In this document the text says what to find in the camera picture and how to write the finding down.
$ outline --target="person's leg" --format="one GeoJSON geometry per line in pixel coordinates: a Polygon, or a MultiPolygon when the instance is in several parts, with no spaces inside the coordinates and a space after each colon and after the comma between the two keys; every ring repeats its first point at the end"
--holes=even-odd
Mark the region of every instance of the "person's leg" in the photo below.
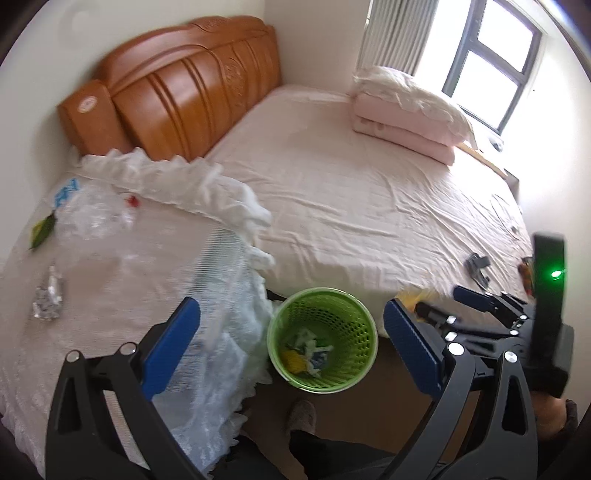
{"type": "Polygon", "coordinates": [[[362,443],[324,440],[301,430],[291,432],[290,452],[304,467],[308,480],[321,480],[394,458],[391,452],[362,443]]]}
{"type": "Polygon", "coordinates": [[[238,444],[212,472],[214,480],[287,480],[250,438],[240,435],[238,444]]]}
{"type": "Polygon", "coordinates": [[[361,443],[323,440],[314,435],[316,409],[306,400],[297,402],[287,420],[291,454],[301,463],[308,480],[350,472],[394,454],[361,443]]]}

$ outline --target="wooden headboard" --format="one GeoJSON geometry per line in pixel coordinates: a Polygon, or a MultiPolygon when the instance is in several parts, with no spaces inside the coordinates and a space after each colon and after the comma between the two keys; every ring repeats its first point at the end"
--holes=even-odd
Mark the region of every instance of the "wooden headboard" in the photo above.
{"type": "Polygon", "coordinates": [[[83,155],[142,147],[153,160],[191,161],[279,84],[272,27],[203,17],[121,45],[58,111],[83,155]]]}

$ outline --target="blue label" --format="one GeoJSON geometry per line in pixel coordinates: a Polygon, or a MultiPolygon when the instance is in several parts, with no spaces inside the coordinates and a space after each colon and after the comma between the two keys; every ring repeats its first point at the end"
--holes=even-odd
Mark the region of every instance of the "blue label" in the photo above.
{"type": "Polygon", "coordinates": [[[78,190],[80,190],[78,180],[70,179],[68,183],[66,183],[66,185],[62,187],[59,192],[56,193],[56,196],[54,198],[55,208],[57,209],[61,207],[72,196],[72,193],[77,192],[78,190]]]}

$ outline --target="blue gripper pad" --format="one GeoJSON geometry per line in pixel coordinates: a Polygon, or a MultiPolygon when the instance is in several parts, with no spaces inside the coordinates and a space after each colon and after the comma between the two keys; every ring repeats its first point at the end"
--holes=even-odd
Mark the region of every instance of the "blue gripper pad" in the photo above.
{"type": "Polygon", "coordinates": [[[434,400],[438,399],[443,391],[443,357],[432,351],[396,300],[390,300],[384,308],[384,327],[417,388],[434,400]]]}
{"type": "Polygon", "coordinates": [[[492,308],[491,299],[487,295],[460,285],[453,289],[453,299],[481,312],[489,312],[492,308]]]}
{"type": "Polygon", "coordinates": [[[152,400],[154,395],[166,389],[181,357],[199,328],[200,319],[199,303],[191,297],[186,297],[168,321],[161,324],[164,331],[143,361],[142,392],[148,400],[152,400]]]}

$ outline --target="floor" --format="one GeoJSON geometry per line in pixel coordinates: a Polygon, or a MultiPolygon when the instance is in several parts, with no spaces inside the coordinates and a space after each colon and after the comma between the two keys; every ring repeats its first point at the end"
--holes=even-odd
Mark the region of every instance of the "floor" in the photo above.
{"type": "MultiPolygon", "coordinates": [[[[244,429],[263,454],[290,480],[305,480],[283,433],[290,406],[299,398],[310,400],[318,414],[316,434],[323,438],[399,451],[410,438],[430,404],[420,393],[396,350],[380,338],[378,357],[369,374],[356,386],[337,394],[307,394],[273,372],[272,385],[259,385],[246,407],[251,415],[244,429]]],[[[462,418],[442,459],[451,461],[466,434],[477,396],[471,394],[462,418]]]]}

